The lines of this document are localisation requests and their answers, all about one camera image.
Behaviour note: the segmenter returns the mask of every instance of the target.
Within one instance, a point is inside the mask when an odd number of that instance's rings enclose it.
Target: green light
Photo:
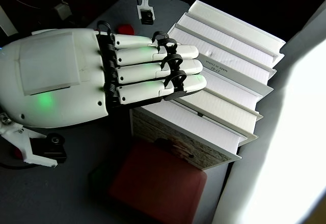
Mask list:
[[[38,101],[38,105],[42,109],[52,108],[54,104],[51,93],[41,93],[37,95],[37,101]]]

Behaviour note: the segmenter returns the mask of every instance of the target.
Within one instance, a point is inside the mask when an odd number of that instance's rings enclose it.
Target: stack of books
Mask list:
[[[256,104],[273,90],[267,83],[284,57],[280,49],[285,42],[200,1],[168,34],[197,47],[207,87],[139,108],[134,119],[153,135],[148,138],[134,124],[135,134],[152,141],[174,135],[174,141],[192,149],[194,157],[187,161],[201,169],[240,159],[237,148],[258,137],[254,129],[263,116]]]

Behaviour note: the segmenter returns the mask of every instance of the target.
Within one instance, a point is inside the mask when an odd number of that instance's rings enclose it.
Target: white curtain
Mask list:
[[[300,223],[326,188],[326,4],[283,48],[258,103],[260,137],[241,148],[214,224]]]

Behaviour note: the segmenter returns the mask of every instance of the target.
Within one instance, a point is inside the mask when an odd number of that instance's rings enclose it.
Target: gray table surface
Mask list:
[[[97,20],[108,21],[113,30],[120,24],[131,24],[136,35],[151,37],[155,31],[167,32],[189,8],[178,0],[150,0],[150,5],[154,6],[154,25],[141,25],[136,0],[119,0]],[[89,27],[95,28],[97,20]],[[41,130],[53,131],[66,139],[68,159],[63,165],[20,171],[0,168],[0,223],[136,223],[92,200],[87,182],[91,170],[128,147],[128,111],[74,127]],[[0,137],[0,162],[18,164],[8,155],[9,147]],[[222,165],[206,171],[208,179],[194,223],[211,223],[226,169],[227,165]]]

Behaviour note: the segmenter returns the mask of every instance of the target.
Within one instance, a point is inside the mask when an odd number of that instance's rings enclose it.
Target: white bracket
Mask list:
[[[153,20],[155,20],[154,9],[148,5],[148,0],[142,0],[142,4],[137,5],[138,17],[142,19],[141,10],[150,10],[153,14]]]
[[[6,114],[0,114],[0,135],[21,151],[24,162],[49,167],[58,165],[54,159],[33,154],[30,138],[46,138],[45,135],[23,128],[23,125],[8,119]]]

